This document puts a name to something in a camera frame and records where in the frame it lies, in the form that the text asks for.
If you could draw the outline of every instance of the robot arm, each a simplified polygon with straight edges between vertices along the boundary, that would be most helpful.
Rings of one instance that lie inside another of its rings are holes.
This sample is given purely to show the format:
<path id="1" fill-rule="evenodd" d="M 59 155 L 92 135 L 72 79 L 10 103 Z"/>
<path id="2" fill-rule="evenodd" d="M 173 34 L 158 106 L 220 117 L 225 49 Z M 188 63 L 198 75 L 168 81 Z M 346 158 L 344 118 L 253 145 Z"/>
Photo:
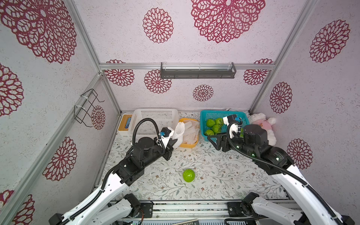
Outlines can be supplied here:
<path id="1" fill-rule="evenodd" d="M 242 122 L 236 115 L 224 117 L 224 124 L 228 125 L 227 133 L 207 137 L 215 148 L 224 152 L 233 149 L 251 158 L 290 193 L 303 211 L 277 206 L 255 193 L 250 193 L 242 203 L 246 216 L 263 215 L 283 225 L 354 224 L 350 217 L 341 216 L 319 196 L 283 149 L 268 144 L 266 130 L 259 125 L 247 125 L 243 128 L 241 137 Z"/>
<path id="2" fill-rule="evenodd" d="M 157 159 L 163 157 L 169 160 L 173 145 L 177 139 L 171 139 L 174 130 L 164 127 L 158 131 L 155 121 L 146 118 L 141 120 L 134 129 L 133 142 L 138 127 L 145 121 L 151 121 L 156 127 L 157 138 L 144 137 L 128 150 L 126 156 L 116 166 L 111 168 L 104 177 L 103 183 L 85 200 L 70 211 L 53 215 L 50 225 L 87 225 L 111 224 L 126 217 L 134 217 L 140 209 L 140 202 L 133 194 L 127 194 L 120 202 L 102 210 L 115 196 L 122 193 L 128 186 L 144 174 L 144 169 Z"/>

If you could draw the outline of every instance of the blue plastic basket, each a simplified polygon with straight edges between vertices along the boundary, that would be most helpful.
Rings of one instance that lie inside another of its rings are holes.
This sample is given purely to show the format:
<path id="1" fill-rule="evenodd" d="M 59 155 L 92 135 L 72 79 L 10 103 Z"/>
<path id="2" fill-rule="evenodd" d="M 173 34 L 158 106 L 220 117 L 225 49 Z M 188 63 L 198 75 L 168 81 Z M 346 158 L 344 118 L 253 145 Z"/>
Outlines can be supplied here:
<path id="1" fill-rule="evenodd" d="M 206 130 L 208 130 L 208 129 L 211 129 L 210 127 L 208 127 L 208 126 L 206 125 L 206 121 L 207 121 L 208 119 L 213 119 L 213 120 L 215 120 L 215 119 L 217 119 L 217 118 L 223 118 L 223 117 L 225 117 L 225 116 L 230 116 L 230 115 L 234 115 L 234 114 L 237 115 L 237 116 L 241 119 L 241 121 L 243 122 L 242 127 L 250 124 L 250 123 L 249 123 L 249 120 L 248 120 L 248 118 L 247 118 L 247 116 L 246 116 L 246 114 L 243 113 L 243 112 L 214 111 L 214 110 L 203 110 L 203 111 L 201 111 L 201 113 L 200 113 L 200 129 L 201 129 L 201 134 L 202 134 L 202 136 L 204 136 L 204 139 L 205 139 L 206 141 L 208 141 L 208 140 L 207 140 L 207 136 L 204 135 L 204 132 L 205 132 Z M 221 132 L 221 133 L 226 132 L 226 128 L 227 128 L 227 127 L 228 127 L 227 125 L 223 125 L 220 132 Z"/>

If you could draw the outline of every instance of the red floral pattern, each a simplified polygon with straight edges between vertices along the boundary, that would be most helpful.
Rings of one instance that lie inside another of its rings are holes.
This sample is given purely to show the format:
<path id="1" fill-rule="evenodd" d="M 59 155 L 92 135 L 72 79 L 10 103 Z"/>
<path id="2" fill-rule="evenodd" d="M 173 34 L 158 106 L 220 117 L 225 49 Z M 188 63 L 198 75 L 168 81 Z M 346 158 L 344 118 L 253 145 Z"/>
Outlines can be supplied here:
<path id="1" fill-rule="evenodd" d="M 334 58 L 345 47 L 349 33 L 349 24 L 341 19 L 321 28 L 310 46 L 312 60 L 322 63 Z"/>
<path id="2" fill-rule="evenodd" d="M 261 59 L 255 61 L 255 63 L 273 63 L 273 61 L 271 59 Z M 244 73 L 244 81 L 250 85 L 261 84 L 268 72 L 267 69 L 247 69 Z"/>
<path id="3" fill-rule="evenodd" d="M 174 30 L 168 12 L 159 8 L 152 8 L 145 14 L 143 28 L 146 36 L 155 43 L 169 40 Z"/>
<path id="4" fill-rule="evenodd" d="M 14 217 L 12 225 L 29 225 L 35 212 L 34 203 L 35 201 L 32 199 L 32 194 L 29 194 Z"/>
<path id="5" fill-rule="evenodd" d="M 147 89 L 154 93 L 164 93 L 171 87 L 171 79 L 162 79 L 160 70 L 151 70 L 144 77 L 144 83 Z"/>
<path id="6" fill-rule="evenodd" d="M 1 0 L 0 16 L 35 56 L 63 63 L 74 55 L 76 32 L 62 0 Z"/>
<path id="7" fill-rule="evenodd" d="M 6 190 L 0 193 L 0 210 L 3 208 L 5 203 L 9 200 L 10 196 L 14 193 L 13 190 Z"/>
<path id="8" fill-rule="evenodd" d="M 62 145 L 58 148 L 51 162 L 46 166 L 43 175 L 47 180 L 61 180 L 70 173 L 76 163 L 77 149 L 70 137 L 65 137 Z"/>
<path id="9" fill-rule="evenodd" d="M 124 63 L 121 60 L 112 59 L 107 63 Z M 107 69 L 104 71 L 109 81 L 118 86 L 128 86 L 134 81 L 132 69 Z"/>
<path id="10" fill-rule="evenodd" d="M 300 169 L 306 169 L 312 163 L 312 151 L 304 140 L 292 140 L 288 145 L 287 152 Z"/>
<path id="11" fill-rule="evenodd" d="M 194 26 L 216 43 L 229 42 L 257 21 L 265 0 L 192 0 Z"/>
<path id="12" fill-rule="evenodd" d="M 91 122 L 93 126 L 100 130 L 104 127 L 105 124 L 105 112 L 103 108 L 99 105 L 95 106 L 91 112 Z"/>
<path id="13" fill-rule="evenodd" d="M 0 116 L 17 110 L 24 99 L 23 92 L 17 75 L 0 63 Z"/>
<path id="14" fill-rule="evenodd" d="M 292 100 L 292 90 L 290 85 L 285 82 L 280 82 L 271 91 L 270 106 L 276 113 L 285 112 Z"/>
<path id="15" fill-rule="evenodd" d="M 214 90 L 212 87 L 206 84 L 197 86 L 193 91 L 193 97 L 200 102 L 209 100 L 213 94 Z"/>

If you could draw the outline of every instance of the white plastic basket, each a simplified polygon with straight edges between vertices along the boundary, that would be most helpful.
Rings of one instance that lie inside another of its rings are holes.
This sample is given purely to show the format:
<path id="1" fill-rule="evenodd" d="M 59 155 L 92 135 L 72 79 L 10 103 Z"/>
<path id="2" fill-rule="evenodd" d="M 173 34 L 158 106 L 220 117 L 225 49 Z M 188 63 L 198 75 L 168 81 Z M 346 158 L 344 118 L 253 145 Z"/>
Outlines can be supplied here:
<path id="1" fill-rule="evenodd" d="M 158 125 L 159 131 L 163 127 L 176 128 L 179 122 L 179 114 L 176 109 L 137 109 L 132 114 L 129 125 L 129 136 L 134 133 L 135 126 L 144 118 L 153 119 Z M 154 135 L 156 136 L 155 127 L 152 122 L 146 121 L 142 123 L 136 135 Z"/>

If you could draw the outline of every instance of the white stuffed toy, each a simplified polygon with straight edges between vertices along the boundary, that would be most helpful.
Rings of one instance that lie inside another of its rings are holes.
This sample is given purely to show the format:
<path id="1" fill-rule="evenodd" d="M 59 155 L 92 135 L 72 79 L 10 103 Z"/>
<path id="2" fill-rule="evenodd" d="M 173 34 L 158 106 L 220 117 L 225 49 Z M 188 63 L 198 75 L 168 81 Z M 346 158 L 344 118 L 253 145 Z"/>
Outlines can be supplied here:
<path id="1" fill-rule="evenodd" d="M 276 123 L 276 119 L 270 117 L 266 120 L 266 116 L 263 113 L 253 114 L 249 117 L 249 122 L 251 124 L 257 124 L 261 126 L 264 130 L 267 131 L 267 140 L 269 141 L 269 145 L 274 146 L 276 144 L 276 138 L 271 128 L 272 125 Z"/>

